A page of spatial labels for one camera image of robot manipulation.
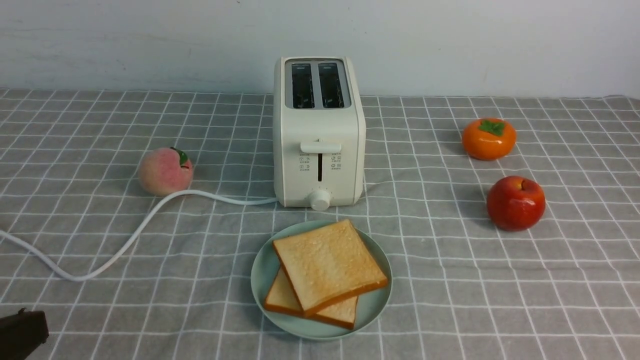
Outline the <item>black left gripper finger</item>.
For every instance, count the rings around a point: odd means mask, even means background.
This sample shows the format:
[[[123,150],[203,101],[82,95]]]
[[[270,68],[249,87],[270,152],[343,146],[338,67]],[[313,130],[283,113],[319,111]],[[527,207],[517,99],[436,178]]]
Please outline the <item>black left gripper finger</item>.
[[[0,358],[25,360],[50,337],[43,310],[20,309],[0,319]]]

